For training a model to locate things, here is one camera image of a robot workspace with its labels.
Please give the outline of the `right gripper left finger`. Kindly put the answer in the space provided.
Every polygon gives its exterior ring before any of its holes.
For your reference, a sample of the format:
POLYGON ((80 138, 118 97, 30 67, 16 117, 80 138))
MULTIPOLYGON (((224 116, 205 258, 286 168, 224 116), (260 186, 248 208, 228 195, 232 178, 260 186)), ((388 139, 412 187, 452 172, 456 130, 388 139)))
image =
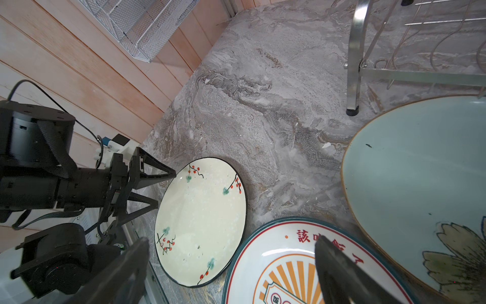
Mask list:
POLYGON ((145 294, 149 239, 138 239, 67 303, 139 303, 145 294))

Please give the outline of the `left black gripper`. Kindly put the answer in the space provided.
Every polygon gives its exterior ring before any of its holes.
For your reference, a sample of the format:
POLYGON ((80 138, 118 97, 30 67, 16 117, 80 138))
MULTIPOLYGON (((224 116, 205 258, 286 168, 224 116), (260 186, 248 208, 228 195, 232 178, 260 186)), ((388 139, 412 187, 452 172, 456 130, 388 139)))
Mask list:
POLYGON ((132 193, 127 188, 142 189, 164 181, 170 181, 176 177, 176 171, 161 163, 151 154, 140 147, 134 150, 130 159, 130 165, 124 163, 123 155, 114 153, 110 163, 108 190, 106 191, 102 222, 107 222, 113 216, 113 227, 120 227, 159 207, 157 200, 138 193, 132 193), (159 170, 160 174, 148 174, 145 167, 159 170), (136 210, 129 212, 128 203, 135 203, 136 210))

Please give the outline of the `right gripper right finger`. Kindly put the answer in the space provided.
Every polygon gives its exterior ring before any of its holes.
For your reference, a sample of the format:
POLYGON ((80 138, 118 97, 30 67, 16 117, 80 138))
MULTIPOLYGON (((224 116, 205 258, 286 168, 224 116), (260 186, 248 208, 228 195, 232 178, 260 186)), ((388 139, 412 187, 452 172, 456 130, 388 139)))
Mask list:
POLYGON ((315 265, 325 303, 399 303, 325 236, 315 243, 315 265))

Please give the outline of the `sunburst plate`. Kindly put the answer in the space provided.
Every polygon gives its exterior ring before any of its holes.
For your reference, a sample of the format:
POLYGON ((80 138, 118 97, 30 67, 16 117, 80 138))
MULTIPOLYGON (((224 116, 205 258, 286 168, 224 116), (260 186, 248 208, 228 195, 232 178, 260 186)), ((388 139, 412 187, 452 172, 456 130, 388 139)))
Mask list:
POLYGON ((238 249, 225 280, 223 303, 323 303, 315 265, 320 236, 401 303, 417 303, 399 275, 345 230, 308 217, 284 217, 258 228, 238 249))

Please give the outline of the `cream floral plate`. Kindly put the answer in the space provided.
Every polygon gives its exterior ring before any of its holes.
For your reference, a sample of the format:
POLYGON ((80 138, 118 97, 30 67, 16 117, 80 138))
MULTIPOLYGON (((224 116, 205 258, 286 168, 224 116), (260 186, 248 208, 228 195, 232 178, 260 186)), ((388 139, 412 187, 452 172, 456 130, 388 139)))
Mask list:
POLYGON ((242 242, 247 196, 230 163, 207 157, 188 163, 169 183, 154 225, 165 274, 188 288, 208 285, 242 242))

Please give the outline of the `light green flower plate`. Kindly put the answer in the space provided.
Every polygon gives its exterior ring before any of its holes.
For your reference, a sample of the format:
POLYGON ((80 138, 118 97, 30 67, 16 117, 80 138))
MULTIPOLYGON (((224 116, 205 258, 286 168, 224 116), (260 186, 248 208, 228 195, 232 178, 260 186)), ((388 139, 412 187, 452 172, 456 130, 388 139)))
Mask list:
POLYGON ((341 168, 364 234, 456 303, 485 302, 485 99, 449 96, 369 122, 341 168))

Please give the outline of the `stainless steel dish rack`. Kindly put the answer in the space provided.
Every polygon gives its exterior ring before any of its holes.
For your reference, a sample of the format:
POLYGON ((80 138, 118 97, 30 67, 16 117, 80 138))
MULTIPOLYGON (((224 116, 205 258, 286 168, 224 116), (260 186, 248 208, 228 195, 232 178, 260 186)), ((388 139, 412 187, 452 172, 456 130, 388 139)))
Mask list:
POLYGON ((363 78, 476 89, 485 98, 485 1, 358 1, 349 33, 346 113, 363 78))

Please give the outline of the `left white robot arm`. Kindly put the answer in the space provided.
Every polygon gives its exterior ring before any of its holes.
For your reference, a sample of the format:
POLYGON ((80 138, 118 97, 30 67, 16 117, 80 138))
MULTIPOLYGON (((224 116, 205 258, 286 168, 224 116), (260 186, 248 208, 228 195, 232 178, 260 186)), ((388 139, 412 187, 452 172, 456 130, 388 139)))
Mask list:
POLYGON ((13 224, 18 231, 30 225, 33 210, 65 219, 1 254, 2 303, 25 303, 52 291, 73 295, 112 270, 122 252, 114 236, 88 244, 89 230, 72 219, 98 208, 93 228, 114 217, 115 231, 158 206, 138 189, 176 176, 142 148, 134 149, 129 163, 115 153, 108 168, 80 168, 69 154, 74 125, 65 111, 1 102, 1 221, 19 213, 13 224))

